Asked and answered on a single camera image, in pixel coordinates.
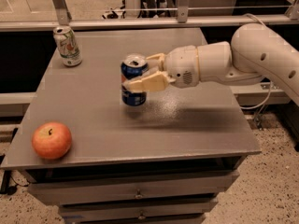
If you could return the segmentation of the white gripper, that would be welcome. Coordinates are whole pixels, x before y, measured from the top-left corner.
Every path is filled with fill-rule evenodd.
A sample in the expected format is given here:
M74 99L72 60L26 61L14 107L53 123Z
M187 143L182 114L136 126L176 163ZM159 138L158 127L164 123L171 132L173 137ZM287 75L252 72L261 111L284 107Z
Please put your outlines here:
M170 84L184 89L195 87L199 83L199 59L196 46L176 48L166 56L164 53L153 54L147 57L146 61L149 71L155 73L124 81L122 86L129 92L164 91Z

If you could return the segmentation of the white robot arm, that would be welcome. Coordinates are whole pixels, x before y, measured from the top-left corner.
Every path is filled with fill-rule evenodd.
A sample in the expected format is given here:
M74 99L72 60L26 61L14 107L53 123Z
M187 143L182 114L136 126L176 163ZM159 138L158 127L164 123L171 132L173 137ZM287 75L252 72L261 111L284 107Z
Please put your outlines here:
M299 51L260 23L239 27L230 42L180 47L145 61L149 71L125 79L126 90L163 91L168 85L183 89L201 82L246 86L266 77L299 105Z

